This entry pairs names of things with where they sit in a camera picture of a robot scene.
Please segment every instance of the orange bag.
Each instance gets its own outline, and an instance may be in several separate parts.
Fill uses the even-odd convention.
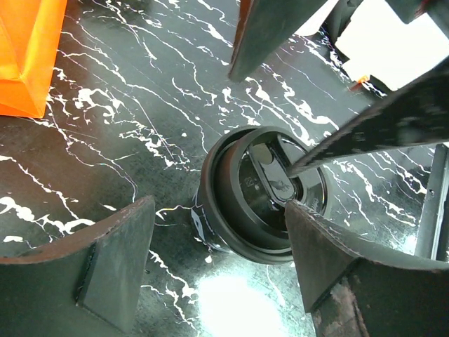
[[[67,0],[0,0],[0,114],[43,117]]]

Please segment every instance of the marble surface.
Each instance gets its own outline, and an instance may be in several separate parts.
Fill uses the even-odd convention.
[[[4,256],[155,196],[132,336],[314,336],[293,265],[208,251],[189,220],[192,196],[208,149],[233,128],[277,125],[311,147],[382,93],[349,91],[324,31],[291,37],[230,82],[238,6],[69,1],[46,117],[0,118]],[[413,253],[432,156],[416,147],[325,165],[332,220]]]

